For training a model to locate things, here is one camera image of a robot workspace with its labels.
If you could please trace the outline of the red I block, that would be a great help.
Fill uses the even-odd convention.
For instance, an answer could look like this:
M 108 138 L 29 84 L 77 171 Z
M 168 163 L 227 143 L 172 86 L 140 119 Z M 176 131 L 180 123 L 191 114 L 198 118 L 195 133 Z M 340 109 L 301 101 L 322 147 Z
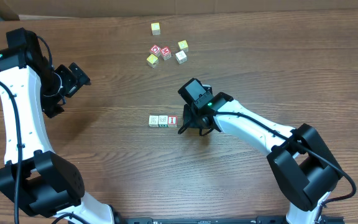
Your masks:
M 168 127 L 169 128 L 175 128 L 178 124 L 178 118 L 177 116 L 168 116 Z

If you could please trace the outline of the white green picture block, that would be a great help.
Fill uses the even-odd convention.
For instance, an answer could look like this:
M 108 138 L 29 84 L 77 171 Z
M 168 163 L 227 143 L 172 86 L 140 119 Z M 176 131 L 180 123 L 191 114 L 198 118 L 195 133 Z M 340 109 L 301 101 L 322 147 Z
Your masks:
M 159 115 L 158 116 L 158 126 L 166 128 L 168 126 L 168 116 L 167 115 Z

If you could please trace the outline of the white blue picture block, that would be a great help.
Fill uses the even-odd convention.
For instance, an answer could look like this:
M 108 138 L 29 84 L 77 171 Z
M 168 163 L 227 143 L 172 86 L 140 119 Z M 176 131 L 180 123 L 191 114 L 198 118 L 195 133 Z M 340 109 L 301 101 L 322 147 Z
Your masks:
M 157 116 L 157 115 L 149 116 L 149 126 L 150 127 L 159 127 L 158 121 L 159 121 L 159 116 Z

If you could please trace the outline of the plain white wooden block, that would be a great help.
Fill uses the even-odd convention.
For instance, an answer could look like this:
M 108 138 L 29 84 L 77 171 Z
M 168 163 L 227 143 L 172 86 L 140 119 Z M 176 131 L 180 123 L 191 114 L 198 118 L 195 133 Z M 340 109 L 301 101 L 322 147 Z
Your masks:
M 175 58 L 179 64 L 182 64 L 188 60 L 186 53 L 181 50 L 175 54 Z

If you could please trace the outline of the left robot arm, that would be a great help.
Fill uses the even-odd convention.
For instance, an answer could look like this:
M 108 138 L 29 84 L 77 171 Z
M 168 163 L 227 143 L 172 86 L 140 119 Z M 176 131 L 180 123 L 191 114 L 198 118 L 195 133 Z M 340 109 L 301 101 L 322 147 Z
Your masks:
M 63 111 L 67 98 L 91 83 L 77 64 L 54 67 L 43 55 L 43 38 L 19 28 L 6 34 L 0 50 L 0 98 L 6 128 L 6 153 L 0 192 L 15 212 L 69 223 L 121 223 L 112 206 L 92 197 L 77 167 L 58 156 L 45 118 Z

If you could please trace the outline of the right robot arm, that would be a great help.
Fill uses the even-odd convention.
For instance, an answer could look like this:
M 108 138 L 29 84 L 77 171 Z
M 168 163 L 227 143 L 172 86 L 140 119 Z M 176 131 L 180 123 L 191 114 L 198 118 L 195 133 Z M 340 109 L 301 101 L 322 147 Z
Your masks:
M 178 94 L 186 103 L 179 133 L 198 128 L 200 136 L 205 136 L 216 130 L 243 140 L 267 158 L 290 208 L 283 218 L 258 218 L 257 223 L 343 223 L 341 217 L 322 214 L 343 172 L 314 127 L 293 128 L 269 121 L 228 94 L 214 95 L 209 85 L 196 78 Z

